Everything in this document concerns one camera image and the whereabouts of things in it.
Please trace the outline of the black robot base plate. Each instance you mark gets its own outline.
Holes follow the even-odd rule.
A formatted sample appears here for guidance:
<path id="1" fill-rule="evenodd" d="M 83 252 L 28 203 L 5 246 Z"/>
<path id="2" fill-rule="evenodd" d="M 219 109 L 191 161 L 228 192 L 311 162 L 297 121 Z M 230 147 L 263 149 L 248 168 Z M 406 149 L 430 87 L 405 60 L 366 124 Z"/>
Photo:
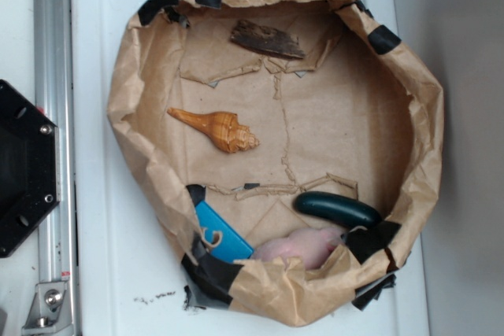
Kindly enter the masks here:
<path id="1" fill-rule="evenodd" d="M 59 203 L 57 126 L 1 81 L 1 257 L 10 257 Z"/>

